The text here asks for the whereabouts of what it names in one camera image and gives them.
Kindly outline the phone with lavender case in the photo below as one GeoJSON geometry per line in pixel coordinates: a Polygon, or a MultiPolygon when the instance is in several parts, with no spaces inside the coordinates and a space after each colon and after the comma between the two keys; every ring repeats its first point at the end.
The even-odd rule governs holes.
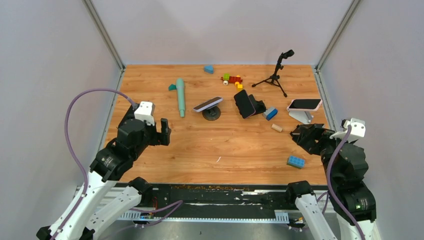
{"type": "Polygon", "coordinates": [[[216,97],[213,97],[213,98],[211,98],[211,99],[209,99],[209,100],[207,100],[207,101],[205,101],[205,102],[203,102],[203,103],[201,103],[201,104],[199,104],[199,105],[197,105],[197,106],[195,106],[194,108],[193,108],[193,110],[195,111],[195,112],[202,112],[202,111],[204,111],[204,110],[208,110],[208,109],[210,109],[210,108],[213,108],[213,107],[215,107],[216,105],[218,105],[220,102],[222,102],[224,99],[222,98],[222,97],[220,97],[220,96],[216,96],[216,97]]]}

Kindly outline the phone with pink-edged black case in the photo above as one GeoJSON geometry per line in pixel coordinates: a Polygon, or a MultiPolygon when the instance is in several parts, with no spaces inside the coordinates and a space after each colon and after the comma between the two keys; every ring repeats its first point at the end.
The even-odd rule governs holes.
{"type": "Polygon", "coordinates": [[[241,90],[234,95],[234,101],[243,119],[247,119],[256,113],[255,107],[245,90],[241,90]]]}

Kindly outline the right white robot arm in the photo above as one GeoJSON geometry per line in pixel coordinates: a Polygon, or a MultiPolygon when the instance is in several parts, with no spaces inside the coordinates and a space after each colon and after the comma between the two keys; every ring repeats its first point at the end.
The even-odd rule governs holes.
{"type": "MultiPolygon", "coordinates": [[[[376,199],[363,181],[369,169],[365,150],[355,145],[365,136],[365,123],[344,119],[342,128],[334,131],[323,124],[300,124],[290,136],[307,153],[320,156],[327,198],[336,212],[341,239],[371,240],[377,218],[376,199]]],[[[290,208],[300,210],[314,239],[336,239],[306,180],[289,183],[285,197],[290,208]]]]}

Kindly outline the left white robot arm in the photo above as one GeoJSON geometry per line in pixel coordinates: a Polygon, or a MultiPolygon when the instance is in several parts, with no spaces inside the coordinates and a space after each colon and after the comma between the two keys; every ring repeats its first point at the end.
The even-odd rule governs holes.
{"type": "Polygon", "coordinates": [[[39,240],[97,240],[130,208],[152,203],[152,185],[136,177],[119,196],[97,209],[148,146],[170,144],[168,120],[161,118],[161,130],[157,131],[154,109],[155,105],[148,101],[137,104],[136,109],[129,108],[118,126],[117,136],[96,154],[77,196],[55,223],[37,231],[39,240]]]}

